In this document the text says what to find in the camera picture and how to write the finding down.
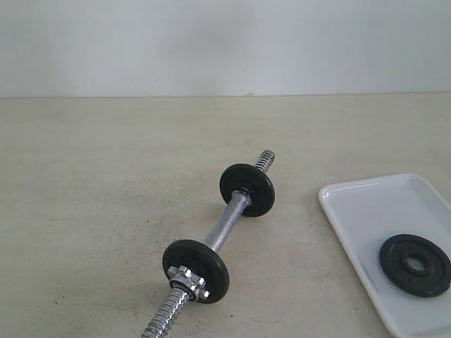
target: plate center hole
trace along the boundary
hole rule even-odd
[[[419,261],[418,259],[414,258],[414,257],[407,257],[407,264],[409,264],[409,266],[417,271],[424,271],[426,269],[426,266],[424,266],[424,264]]]

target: black weight plate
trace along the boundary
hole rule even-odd
[[[419,261],[422,267],[412,266],[409,258]],[[450,259],[423,237],[399,234],[387,239],[379,251],[379,261],[393,284],[415,296],[435,297],[450,288]]]
[[[230,202],[235,190],[249,192],[252,203],[242,213],[247,217],[258,217],[270,211],[276,197],[268,176],[250,164],[234,164],[225,169],[219,180],[219,189],[226,203]]]
[[[163,254],[163,271],[170,279],[171,266],[186,266],[196,275],[206,280],[206,289],[210,292],[207,299],[198,299],[199,303],[216,303],[222,299],[230,283],[228,271],[221,257],[205,244],[191,239],[182,239],[170,244]]]

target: beige table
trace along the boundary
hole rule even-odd
[[[266,148],[276,204],[170,337],[389,337],[317,192],[412,172],[451,201],[451,94],[0,100],[0,337],[139,337],[163,250],[202,240],[222,171]]]

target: white tray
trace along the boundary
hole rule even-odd
[[[400,338],[451,337],[451,290],[412,296],[378,260],[396,234],[424,237],[451,257],[451,208],[442,196],[424,178],[399,174],[328,185],[319,201],[388,330]]]

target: white wall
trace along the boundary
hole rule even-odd
[[[450,0],[0,0],[0,96],[445,90]]]

